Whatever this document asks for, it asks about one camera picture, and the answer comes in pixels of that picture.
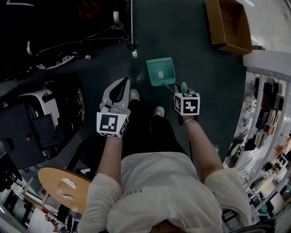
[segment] green dustpan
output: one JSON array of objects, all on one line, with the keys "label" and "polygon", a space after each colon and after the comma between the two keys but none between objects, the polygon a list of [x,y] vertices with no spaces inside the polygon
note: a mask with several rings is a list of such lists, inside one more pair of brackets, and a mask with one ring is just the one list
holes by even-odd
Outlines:
[{"label": "green dustpan", "polygon": [[160,58],[146,61],[151,84],[161,86],[173,84],[176,81],[172,58]]}]

